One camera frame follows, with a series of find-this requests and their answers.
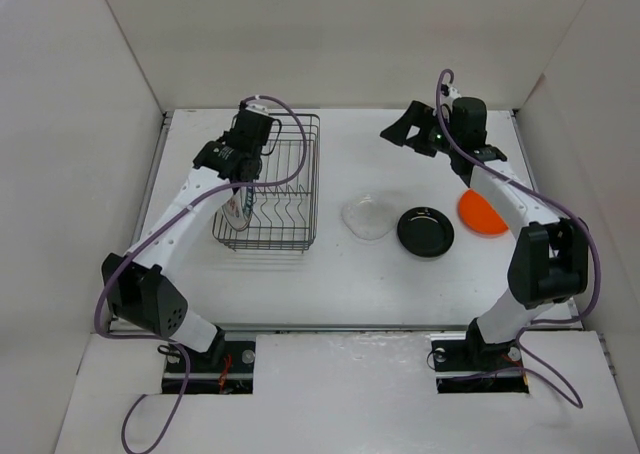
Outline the white plate green rim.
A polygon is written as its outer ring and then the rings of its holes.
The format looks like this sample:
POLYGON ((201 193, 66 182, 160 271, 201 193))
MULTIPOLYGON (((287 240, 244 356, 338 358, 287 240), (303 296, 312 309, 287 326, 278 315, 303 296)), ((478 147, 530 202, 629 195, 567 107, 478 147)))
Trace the white plate green rim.
POLYGON ((243 187, 241 194, 241 211, 243 215, 243 228, 246 228, 253 217, 253 208, 255 203, 255 188, 253 186, 243 187))

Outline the white plate red characters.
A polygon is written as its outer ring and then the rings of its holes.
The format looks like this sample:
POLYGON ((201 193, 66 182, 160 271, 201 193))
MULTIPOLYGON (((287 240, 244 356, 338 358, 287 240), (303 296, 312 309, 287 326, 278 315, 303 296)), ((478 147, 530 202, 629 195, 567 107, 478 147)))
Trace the white plate red characters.
POLYGON ((226 222, 231 226, 232 229, 236 231, 243 231, 246 228, 243 228, 243 215, 241 211, 241 194, 239 188, 232 197, 222 206, 221 212, 226 220, 226 222))

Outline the clear glass plate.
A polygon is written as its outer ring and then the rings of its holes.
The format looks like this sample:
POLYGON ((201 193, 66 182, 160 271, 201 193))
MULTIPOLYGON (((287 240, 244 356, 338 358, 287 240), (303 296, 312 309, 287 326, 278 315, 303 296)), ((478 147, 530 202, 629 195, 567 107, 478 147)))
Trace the clear glass plate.
POLYGON ((396 211, 380 193, 365 193, 347 201, 341 208, 344 225, 358 239, 376 241, 394 226, 396 211))

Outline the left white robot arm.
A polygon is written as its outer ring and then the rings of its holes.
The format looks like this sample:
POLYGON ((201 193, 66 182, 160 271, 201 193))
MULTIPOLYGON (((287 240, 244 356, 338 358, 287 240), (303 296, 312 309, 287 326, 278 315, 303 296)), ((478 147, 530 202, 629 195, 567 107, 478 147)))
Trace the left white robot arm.
POLYGON ((259 177, 260 157, 272 130, 268 109, 240 109, 229 130, 207 142, 186 180, 156 223, 125 255, 102 265, 110 312, 143 331, 189 349, 204 371, 223 361, 221 329, 189 307, 175 280, 179 267, 214 214, 237 190, 259 177))

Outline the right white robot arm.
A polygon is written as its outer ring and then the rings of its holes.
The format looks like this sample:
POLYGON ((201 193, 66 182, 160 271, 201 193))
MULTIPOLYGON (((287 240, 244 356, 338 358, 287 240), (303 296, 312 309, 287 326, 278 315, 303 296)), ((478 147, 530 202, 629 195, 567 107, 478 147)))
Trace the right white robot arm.
POLYGON ((412 102, 381 138, 433 157, 443 153, 467 187, 484 198, 516 240, 507 289, 468 325, 462 340, 432 344, 439 372, 497 371, 515 365, 509 356, 524 329, 555 304, 586 290, 589 238, 576 217, 558 215, 550 201, 523 186, 506 155, 487 143, 487 107, 474 97, 449 106, 412 102))

